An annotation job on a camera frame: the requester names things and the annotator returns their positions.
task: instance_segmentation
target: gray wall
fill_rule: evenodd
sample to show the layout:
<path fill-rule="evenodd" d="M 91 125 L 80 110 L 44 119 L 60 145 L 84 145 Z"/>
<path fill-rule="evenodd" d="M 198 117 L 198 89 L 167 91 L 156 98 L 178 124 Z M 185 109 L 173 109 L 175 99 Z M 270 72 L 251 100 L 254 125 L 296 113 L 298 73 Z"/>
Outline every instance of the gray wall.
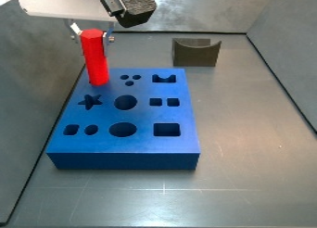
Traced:
<path fill-rule="evenodd" d="M 0 6 L 0 224 L 5 223 L 83 67 L 60 19 Z"/>
<path fill-rule="evenodd" d="M 148 23 L 116 31 L 246 32 L 270 0 L 156 0 L 158 10 Z M 102 22 L 79 26 L 106 29 Z"/>
<path fill-rule="evenodd" d="M 273 0 L 247 36 L 317 131 L 317 0 Z"/>

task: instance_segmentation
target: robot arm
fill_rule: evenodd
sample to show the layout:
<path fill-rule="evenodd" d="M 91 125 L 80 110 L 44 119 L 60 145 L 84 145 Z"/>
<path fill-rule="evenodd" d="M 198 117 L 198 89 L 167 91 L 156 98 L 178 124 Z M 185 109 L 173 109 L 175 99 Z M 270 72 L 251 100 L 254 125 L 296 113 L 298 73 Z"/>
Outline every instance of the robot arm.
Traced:
<path fill-rule="evenodd" d="M 19 0 L 28 15 L 116 22 L 126 27 L 143 24 L 155 9 L 155 0 Z"/>
<path fill-rule="evenodd" d="M 126 28 L 143 24 L 155 9 L 155 0 L 100 0 L 108 15 L 118 19 Z"/>

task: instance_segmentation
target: blue shape sorter block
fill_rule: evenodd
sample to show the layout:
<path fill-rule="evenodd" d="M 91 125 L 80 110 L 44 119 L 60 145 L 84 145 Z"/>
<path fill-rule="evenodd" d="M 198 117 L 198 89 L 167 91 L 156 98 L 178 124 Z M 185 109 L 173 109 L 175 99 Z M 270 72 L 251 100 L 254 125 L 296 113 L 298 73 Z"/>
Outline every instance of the blue shape sorter block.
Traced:
<path fill-rule="evenodd" d="M 194 170 L 201 154 L 182 69 L 111 69 L 78 81 L 45 153 L 59 169 Z"/>

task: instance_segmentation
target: metal table surface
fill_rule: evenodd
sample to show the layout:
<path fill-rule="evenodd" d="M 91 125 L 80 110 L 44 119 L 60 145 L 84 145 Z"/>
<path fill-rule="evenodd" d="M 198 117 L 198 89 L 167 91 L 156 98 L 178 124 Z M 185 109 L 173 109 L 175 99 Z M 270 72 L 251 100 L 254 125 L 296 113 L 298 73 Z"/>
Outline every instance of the metal table surface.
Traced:
<path fill-rule="evenodd" d="M 223 41 L 186 68 L 195 171 L 59 171 L 45 154 L 8 227 L 317 226 L 317 137 L 245 35 L 116 33 L 112 67 L 173 67 L 173 38 Z"/>

